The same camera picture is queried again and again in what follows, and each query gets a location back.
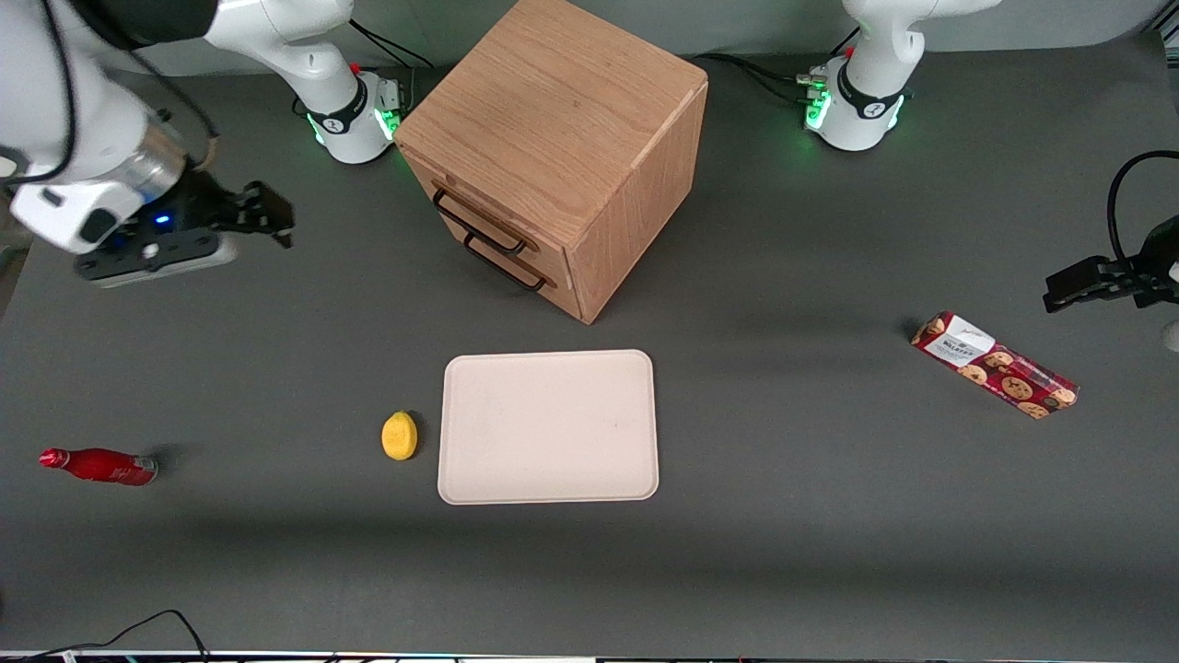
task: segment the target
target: white tray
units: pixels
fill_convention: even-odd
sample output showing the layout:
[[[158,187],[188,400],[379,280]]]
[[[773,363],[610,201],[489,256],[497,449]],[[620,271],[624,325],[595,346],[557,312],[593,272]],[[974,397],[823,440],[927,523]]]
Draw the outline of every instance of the white tray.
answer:
[[[479,355],[447,366],[439,494],[449,504],[639,500],[658,487],[646,354]]]

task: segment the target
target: red cookie package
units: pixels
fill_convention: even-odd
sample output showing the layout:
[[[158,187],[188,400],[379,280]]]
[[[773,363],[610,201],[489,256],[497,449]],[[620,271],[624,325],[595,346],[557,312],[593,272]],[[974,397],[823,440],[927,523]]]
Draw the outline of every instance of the red cookie package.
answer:
[[[913,344],[1032,419],[1076,402],[1076,385],[948,310],[922,327]]]

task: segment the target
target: wooden cabinet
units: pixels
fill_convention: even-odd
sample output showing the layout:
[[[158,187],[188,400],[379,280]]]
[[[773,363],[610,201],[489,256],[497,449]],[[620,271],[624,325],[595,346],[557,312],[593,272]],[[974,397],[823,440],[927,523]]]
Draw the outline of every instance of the wooden cabinet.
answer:
[[[395,138],[467,257],[590,323],[687,196],[706,91],[564,0],[520,0]]]

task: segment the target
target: drawer handle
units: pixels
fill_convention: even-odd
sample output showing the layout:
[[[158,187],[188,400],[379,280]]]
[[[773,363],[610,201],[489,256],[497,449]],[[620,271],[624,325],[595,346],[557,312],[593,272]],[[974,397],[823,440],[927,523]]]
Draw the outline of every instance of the drawer handle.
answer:
[[[514,274],[512,274],[511,271],[508,271],[508,270],[503,269],[502,267],[495,264],[495,261],[493,261],[492,258],[489,258],[489,257],[485,256],[483,254],[476,251],[475,248],[470,245],[470,242],[475,237],[476,237],[475,234],[468,232],[467,234],[467,238],[462,241],[463,248],[467,249],[467,251],[469,251],[470,255],[473,255],[476,258],[479,258],[479,260],[486,262],[487,264],[494,267],[495,271],[499,271],[503,276],[507,276],[516,285],[523,288],[525,290],[528,290],[529,293],[539,293],[540,289],[544,288],[546,283],[548,283],[547,278],[545,278],[544,276],[540,276],[538,274],[533,274],[533,276],[536,277],[536,282],[533,283],[532,285],[525,283],[523,281],[520,281],[519,278],[516,278],[516,276]]]
[[[490,248],[495,249],[496,251],[503,254],[505,256],[518,256],[518,255],[520,255],[520,251],[522,251],[525,249],[525,247],[528,245],[528,243],[525,242],[523,239],[520,239],[519,242],[516,242],[515,247],[505,247],[503,244],[500,244],[495,239],[492,239],[482,230],[480,230],[480,229],[475,228],[474,225],[467,223],[466,221],[463,221],[461,217],[459,217],[459,215],[454,214],[453,211],[443,208],[442,206],[442,198],[446,195],[447,195],[446,190],[442,189],[442,188],[439,188],[437,192],[434,193],[434,209],[436,209],[439,212],[441,212],[443,216],[446,216],[450,221],[453,221],[453,222],[457,223],[459,225],[461,225],[462,229],[466,230],[468,235],[474,235],[475,237],[479,237],[485,244],[487,244],[488,247],[490,247]]]

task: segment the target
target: red bottle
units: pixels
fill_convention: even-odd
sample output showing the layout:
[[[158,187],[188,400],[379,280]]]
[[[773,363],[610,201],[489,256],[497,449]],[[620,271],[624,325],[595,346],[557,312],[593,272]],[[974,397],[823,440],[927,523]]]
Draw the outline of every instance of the red bottle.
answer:
[[[41,452],[40,461],[46,467],[60,467],[79,479],[124,486],[144,486],[159,472],[156,460],[150,457],[111,449],[48,448]]]

